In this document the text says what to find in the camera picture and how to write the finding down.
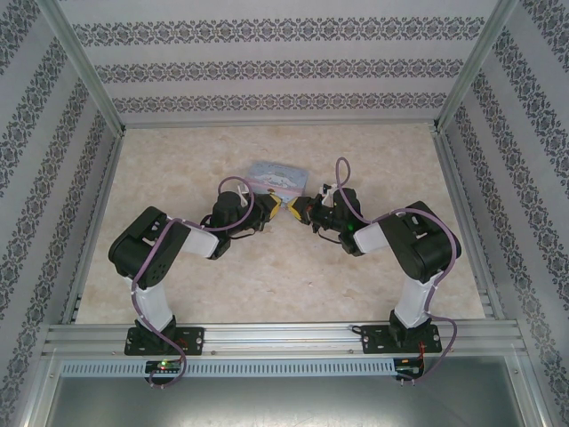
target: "black mounting plate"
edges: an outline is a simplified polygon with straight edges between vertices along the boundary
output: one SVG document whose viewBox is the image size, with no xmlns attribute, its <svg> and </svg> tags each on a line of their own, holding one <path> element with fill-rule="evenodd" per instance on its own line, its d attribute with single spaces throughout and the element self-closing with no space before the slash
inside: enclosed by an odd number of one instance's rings
<svg viewBox="0 0 569 427">
<path fill-rule="evenodd" d="M 176 326 L 173 341 L 183 350 L 186 356 L 201 356 L 204 347 L 204 329 L 202 327 L 183 327 Z M 124 345 L 126 356 L 169 356 L 177 355 L 178 352 L 173 347 L 168 347 L 167 351 L 148 346 L 148 342 L 142 341 L 140 329 L 131 327 L 126 335 Z"/>
<path fill-rule="evenodd" d="M 407 340 L 402 347 L 397 347 L 389 335 L 389 325 L 353 326 L 352 331 L 362 336 L 364 354 L 419 353 L 421 342 L 425 353 L 440 353 L 443 350 L 435 325 L 429 325 L 423 334 Z"/>
</svg>

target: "vent slot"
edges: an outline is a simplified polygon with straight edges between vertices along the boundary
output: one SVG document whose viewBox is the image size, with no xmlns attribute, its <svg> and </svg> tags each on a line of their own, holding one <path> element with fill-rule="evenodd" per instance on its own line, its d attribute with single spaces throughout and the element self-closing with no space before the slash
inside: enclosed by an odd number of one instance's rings
<svg viewBox="0 0 569 427">
<path fill-rule="evenodd" d="M 145 360 L 76 360 L 66 361 L 61 370 L 64 378 L 142 377 Z M 221 377 L 295 377 L 295 376 L 367 376 L 394 375 L 393 359 L 317 359 L 294 360 L 188 360 L 184 376 L 190 378 Z M 175 374 L 160 374 L 168 377 Z"/>
</svg>

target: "damask pattern wall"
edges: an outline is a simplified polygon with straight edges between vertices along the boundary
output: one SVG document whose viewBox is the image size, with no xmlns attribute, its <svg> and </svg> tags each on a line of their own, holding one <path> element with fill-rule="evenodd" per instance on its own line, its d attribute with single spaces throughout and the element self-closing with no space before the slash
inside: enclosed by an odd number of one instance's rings
<svg viewBox="0 0 569 427">
<path fill-rule="evenodd" d="M 496 0 L 61 7 L 128 124 L 437 116 Z"/>
<path fill-rule="evenodd" d="M 0 426 L 59 323 L 115 138 L 33 0 L 0 0 Z"/>
<path fill-rule="evenodd" d="M 522 1 L 447 129 L 493 280 L 569 425 L 569 2 Z"/>
</svg>

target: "floor surface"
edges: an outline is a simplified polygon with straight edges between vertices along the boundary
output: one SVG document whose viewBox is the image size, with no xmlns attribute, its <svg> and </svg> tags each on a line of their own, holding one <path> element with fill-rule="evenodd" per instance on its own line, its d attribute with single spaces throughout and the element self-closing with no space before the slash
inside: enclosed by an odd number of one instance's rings
<svg viewBox="0 0 569 427">
<path fill-rule="evenodd" d="M 333 183 L 339 156 L 351 163 L 349 187 L 365 217 L 422 200 L 459 233 L 427 125 L 129 130 L 77 323 L 134 321 L 129 289 L 107 253 L 147 206 L 199 222 L 212 210 L 218 183 L 245 176 L 259 160 L 309 170 L 306 194 L 314 196 L 323 182 Z M 285 209 L 264 232 L 233 242 L 217 261 L 180 254 L 165 279 L 172 311 L 185 323 L 385 320 L 402 284 L 390 249 L 352 257 Z M 484 317 L 466 254 L 439 287 L 432 312 Z"/>
</svg>

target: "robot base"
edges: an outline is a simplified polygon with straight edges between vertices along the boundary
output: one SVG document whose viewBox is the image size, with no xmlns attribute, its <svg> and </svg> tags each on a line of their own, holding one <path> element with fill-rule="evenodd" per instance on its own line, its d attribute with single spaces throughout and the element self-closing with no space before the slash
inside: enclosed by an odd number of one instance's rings
<svg viewBox="0 0 569 427">
<path fill-rule="evenodd" d="M 443 350 L 438 328 L 430 319 L 422 325 L 406 328 L 392 310 L 389 325 L 353 326 L 352 332 L 362 336 L 364 354 L 440 353 Z"/>
<path fill-rule="evenodd" d="M 126 356 L 170 356 L 178 352 L 167 342 L 149 331 L 138 320 L 126 336 L 124 354 Z M 162 334 L 176 342 L 187 356 L 201 356 L 204 347 L 202 327 L 176 327 L 176 317 L 165 327 Z"/>
</svg>

